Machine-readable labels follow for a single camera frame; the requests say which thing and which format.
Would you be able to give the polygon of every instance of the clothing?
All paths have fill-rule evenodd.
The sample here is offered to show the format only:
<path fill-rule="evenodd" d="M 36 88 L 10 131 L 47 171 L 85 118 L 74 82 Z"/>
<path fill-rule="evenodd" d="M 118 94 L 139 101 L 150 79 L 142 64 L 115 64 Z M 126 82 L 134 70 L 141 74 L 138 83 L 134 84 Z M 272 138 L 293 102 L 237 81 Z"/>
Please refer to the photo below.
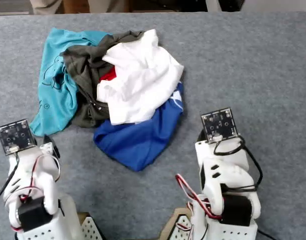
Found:
<path fill-rule="evenodd" d="M 30 124 L 36 136 L 63 130 L 77 110 L 77 86 L 59 54 L 72 45 L 95 46 L 105 35 L 101 31 L 51 30 L 44 45 L 38 80 L 39 111 Z"/>
<path fill-rule="evenodd" d="M 117 77 L 98 84 L 97 100 L 108 103 L 113 125 L 150 119 L 175 90 L 184 69 L 158 46 L 154 29 L 110 48 L 103 60 L 115 65 Z"/>
<path fill-rule="evenodd" d="M 111 80 L 113 80 L 114 78 L 116 78 L 115 66 L 113 66 L 113 67 L 111 68 L 111 70 L 110 70 L 107 74 L 101 76 L 101 78 L 99 79 L 99 81 L 102 81 L 102 80 L 111 81 Z"/>
<path fill-rule="evenodd" d="M 30 0 L 35 15 L 55 14 L 62 0 Z"/>
<path fill-rule="evenodd" d="M 101 76 L 113 67 L 102 60 L 112 46 L 137 40 L 142 32 L 128 31 L 122 34 L 106 35 L 97 46 L 71 46 L 61 53 L 66 70 L 78 85 L 78 110 L 72 123 L 91 128 L 109 118 L 108 106 L 96 101 L 96 87 Z"/>
<path fill-rule="evenodd" d="M 94 133 L 95 144 L 130 169 L 143 170 L 167 146 L 183 111 L 182 93 L 183 85 L 179 83 L 153 117 L 139 124 L 112 125 L 106 120 Z"/>

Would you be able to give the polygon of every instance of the person's leg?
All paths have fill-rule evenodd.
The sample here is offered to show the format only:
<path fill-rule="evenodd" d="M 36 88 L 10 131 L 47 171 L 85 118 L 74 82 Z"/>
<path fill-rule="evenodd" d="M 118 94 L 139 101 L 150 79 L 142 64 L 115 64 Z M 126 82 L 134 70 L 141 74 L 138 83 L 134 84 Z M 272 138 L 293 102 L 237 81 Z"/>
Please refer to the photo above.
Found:
<path fill-rule="evenodd" d="M 55 14 L 62 0 L 30 0 L 36 15 Z"/>

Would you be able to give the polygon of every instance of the blue shirt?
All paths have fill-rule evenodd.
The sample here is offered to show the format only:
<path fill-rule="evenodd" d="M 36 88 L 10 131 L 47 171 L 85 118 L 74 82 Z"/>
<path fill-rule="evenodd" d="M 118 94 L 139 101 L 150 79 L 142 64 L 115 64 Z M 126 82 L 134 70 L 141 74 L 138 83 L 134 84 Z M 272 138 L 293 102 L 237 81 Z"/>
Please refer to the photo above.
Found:
<path fill-rule="evenodd" d="M 95 144 L 130 169 L 143 170 L 167 146 L 183 112 L 182 93 L 183 85 L 179 83 L 153 117 L 139 124 L 112 125 L 106 120 L 94 133 Z"/>

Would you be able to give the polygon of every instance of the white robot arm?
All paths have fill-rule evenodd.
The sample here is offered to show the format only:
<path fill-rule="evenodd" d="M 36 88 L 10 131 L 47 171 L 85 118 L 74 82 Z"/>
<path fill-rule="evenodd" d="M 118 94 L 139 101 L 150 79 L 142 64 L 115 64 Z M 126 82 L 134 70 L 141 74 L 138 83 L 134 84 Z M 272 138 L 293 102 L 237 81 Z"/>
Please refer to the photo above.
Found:
<path fill-rule="evenodd" d="M 37 147 L 26 120 L 0 126 L 10 164 L 3 199 L 15 239 L 84 240 L 73 199 L 55 184 L 59 153 L 48 139 Z"/>
<path fill-rule="evenodd" d="M 204 131 L 195 143 L 201 194 L 176 175 L 191 200 L 190 240 L 255 240 L 258 227 L 254 220 L 261 214 L 257 195 L 260 166 L 256 165 L 261 177 L 254 183 L 248 174 L 247 155 L 251 153 L 237 133 L 230 108 L 205 114 L 202 121 Z"/>

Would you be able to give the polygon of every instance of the table surface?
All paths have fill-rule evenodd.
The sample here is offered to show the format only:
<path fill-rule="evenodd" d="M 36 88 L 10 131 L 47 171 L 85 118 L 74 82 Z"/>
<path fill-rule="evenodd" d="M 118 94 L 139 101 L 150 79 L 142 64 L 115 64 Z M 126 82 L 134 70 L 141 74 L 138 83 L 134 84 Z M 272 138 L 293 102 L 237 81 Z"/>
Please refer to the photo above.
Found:
<path fill-rule="evenodd" d="M 108 240 L 158 236 L 186 201 L 176 173 L 199 189 L 200 114 L 224 107 L 232 107 L 264 171 L 259 227 L 281 240 L 306 240 L 306 12 L 1 16 L 0 125 L 36 114 L 43 44 L 52 27 L 156 29 L 161 45 L 185 66 L 185 112 L 168 148 L 144 171 L 110 160 L 93 143 L 93 129 L 70 126 L 53 136 L 62 156 L 60 189 L 92 214 Z M 7 171 L 0 146 L 0 186 Z M 0 201 L 0 240 L 12 236 Z"/>

